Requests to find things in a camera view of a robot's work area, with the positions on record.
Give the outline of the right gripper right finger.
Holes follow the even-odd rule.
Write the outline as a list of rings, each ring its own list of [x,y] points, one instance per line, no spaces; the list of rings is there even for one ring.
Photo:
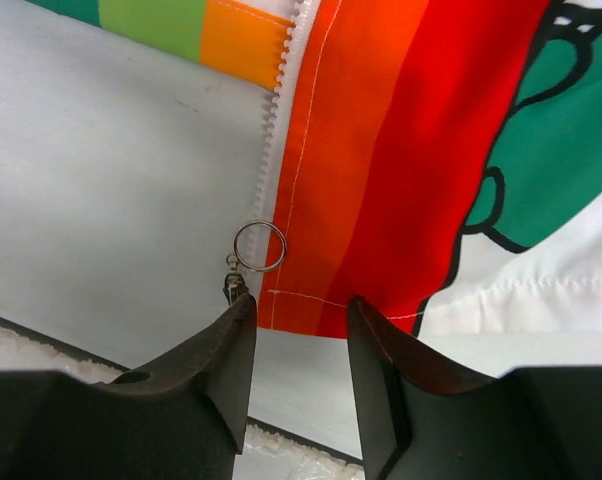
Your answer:
[[[403,381],[441,395],[493,381],[400,330],[361,296],[347,305],[347,349],[368,479],[388,478],[412,441]]]

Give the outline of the rainbow white kids jacket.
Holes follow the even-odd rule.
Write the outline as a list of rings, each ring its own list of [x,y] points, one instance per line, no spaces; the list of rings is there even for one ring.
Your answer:
[[[48,1],[267,89],[262,328],[602,332],[602,1]]]

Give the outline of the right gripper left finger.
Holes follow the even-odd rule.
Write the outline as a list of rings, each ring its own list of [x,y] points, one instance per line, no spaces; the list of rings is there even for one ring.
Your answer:
[[[256,347],[244,294],[194,336],[104,390],[125,432],[121,479],[229,479],[241,454]]]

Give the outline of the metal zipper pull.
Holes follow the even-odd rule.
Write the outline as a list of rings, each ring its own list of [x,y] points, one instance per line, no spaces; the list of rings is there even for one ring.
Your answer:
[[[274,237],[279,244],[278,257],[267,260],[269,242]],[[229,305],[249,292],[251,280],[245,275],[261,275],[277,270],[285,261],[288,242],[282,230],[272,221],[257,219],[242,224],[233,236],[232,249],[225,258],[228,271],[223,293]]]

